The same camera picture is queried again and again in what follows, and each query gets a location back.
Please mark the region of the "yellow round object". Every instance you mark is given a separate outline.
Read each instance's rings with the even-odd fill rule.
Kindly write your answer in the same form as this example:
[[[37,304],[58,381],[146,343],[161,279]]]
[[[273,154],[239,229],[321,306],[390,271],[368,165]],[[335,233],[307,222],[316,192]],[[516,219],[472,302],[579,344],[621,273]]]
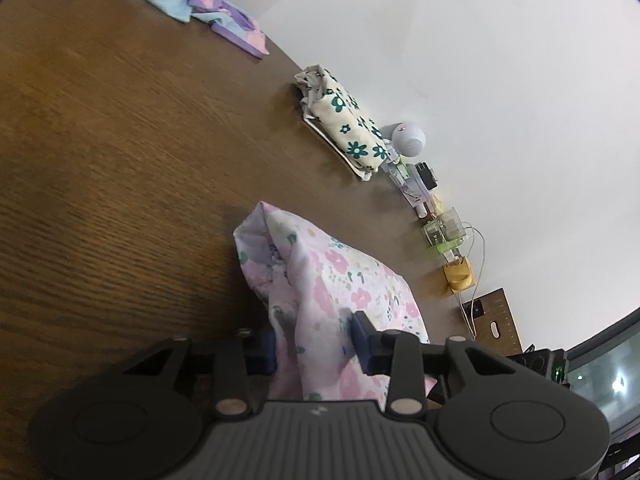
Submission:
[[[442,270],[449,289],[454,293],[464,292],[476,285],[476,278],[469,259],[461,257],[446,263]]]

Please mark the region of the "brown cardboard piece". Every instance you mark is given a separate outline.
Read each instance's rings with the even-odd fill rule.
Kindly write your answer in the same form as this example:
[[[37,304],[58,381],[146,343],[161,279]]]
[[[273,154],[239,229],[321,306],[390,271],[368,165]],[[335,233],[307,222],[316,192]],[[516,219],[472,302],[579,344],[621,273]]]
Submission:
[[[500,356],[523,351],[518,330],[502,288],[467,301],[464,312],[473,321],[475,340]]]

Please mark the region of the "white astronaut figurine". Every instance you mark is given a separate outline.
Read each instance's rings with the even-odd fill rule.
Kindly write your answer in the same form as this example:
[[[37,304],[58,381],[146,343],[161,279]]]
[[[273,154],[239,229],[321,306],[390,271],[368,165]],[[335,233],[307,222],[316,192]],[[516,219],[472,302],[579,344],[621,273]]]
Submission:
[[[403,157],[419,156],[426,144],[425,132],[413,122],[384,126],[382,136],[392,164],[397,164]]]

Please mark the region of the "cream green floral folded cloth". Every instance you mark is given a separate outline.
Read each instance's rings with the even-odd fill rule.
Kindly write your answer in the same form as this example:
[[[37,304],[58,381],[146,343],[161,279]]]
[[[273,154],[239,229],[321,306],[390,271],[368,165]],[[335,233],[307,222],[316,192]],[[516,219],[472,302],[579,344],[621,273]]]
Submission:
[[[387,159],[375,121],[321,65],[304,68],[294,76],[294,84],[302,94],[303,121],[337,151],[360,180],[369,181]]]

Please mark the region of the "green clear plastic box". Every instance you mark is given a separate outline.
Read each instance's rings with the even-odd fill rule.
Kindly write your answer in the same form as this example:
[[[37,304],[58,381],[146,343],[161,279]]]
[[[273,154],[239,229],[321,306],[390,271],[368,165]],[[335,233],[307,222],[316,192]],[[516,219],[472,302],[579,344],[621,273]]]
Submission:
[[[454,208],[425,223],[422,230],[427,244],[439,255],[456,249],[466,237],[465,227]]]

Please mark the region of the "pink floral garment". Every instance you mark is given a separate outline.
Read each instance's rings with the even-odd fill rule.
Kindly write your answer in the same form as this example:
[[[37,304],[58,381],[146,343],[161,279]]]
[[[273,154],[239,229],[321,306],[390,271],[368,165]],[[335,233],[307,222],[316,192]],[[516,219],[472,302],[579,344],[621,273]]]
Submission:
[[[427,342],[405,279],[308,220],[261,202],[234,230],[247,285],[276,335],[273,400],[375,400],[388,379],[363,373],[349,322],[364,312],[376,330],[404,330]]]

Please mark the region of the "white cup with black lid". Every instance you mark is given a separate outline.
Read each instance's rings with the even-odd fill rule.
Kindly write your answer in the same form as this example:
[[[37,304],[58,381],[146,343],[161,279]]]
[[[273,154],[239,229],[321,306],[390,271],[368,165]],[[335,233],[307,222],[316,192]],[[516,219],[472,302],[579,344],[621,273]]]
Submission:
[[[413,207],[424,201],[424,196],[437,188],[437,178],[426,162],[402,164],[400,166],[404,183],[400,190],[405,199]]]

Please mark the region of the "small snack packets pile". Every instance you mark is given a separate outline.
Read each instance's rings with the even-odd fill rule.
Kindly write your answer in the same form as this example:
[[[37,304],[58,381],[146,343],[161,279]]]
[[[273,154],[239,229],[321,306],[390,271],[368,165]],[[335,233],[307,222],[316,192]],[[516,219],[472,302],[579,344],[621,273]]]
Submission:
[[[444,213],[442,201],[433,193],[427,193],[424,201],[414,207],[420,219],[434,219]]]

